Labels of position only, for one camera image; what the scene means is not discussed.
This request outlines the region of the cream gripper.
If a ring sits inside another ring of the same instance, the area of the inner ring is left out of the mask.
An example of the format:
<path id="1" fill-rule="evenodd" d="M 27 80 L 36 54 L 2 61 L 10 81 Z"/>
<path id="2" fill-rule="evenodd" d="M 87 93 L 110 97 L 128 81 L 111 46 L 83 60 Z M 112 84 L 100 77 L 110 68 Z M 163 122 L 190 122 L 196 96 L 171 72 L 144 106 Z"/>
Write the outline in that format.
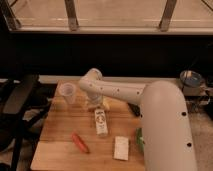
<path id="1" fill-rule="evenodd" d="M 110 107 L 107 100 L 99 94 L 88 93 L 86 98 L 86 106 L 88 111 L 94 111 L 97 108 L 109 111 Z"/>

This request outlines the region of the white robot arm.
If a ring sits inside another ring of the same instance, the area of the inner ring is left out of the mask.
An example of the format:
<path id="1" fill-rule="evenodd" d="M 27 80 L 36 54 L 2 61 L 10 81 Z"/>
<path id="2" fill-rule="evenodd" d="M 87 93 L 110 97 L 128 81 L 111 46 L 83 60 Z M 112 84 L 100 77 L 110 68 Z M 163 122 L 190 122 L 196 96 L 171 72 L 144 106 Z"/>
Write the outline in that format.
<path id="1" fill-rule="evenodd" d="M 96 68 L 78 84 L 92 101 L 104 95 L 140 107 L 146 171 L 198 171 L 186 101 L 177 85 L 107 82 Z"/>

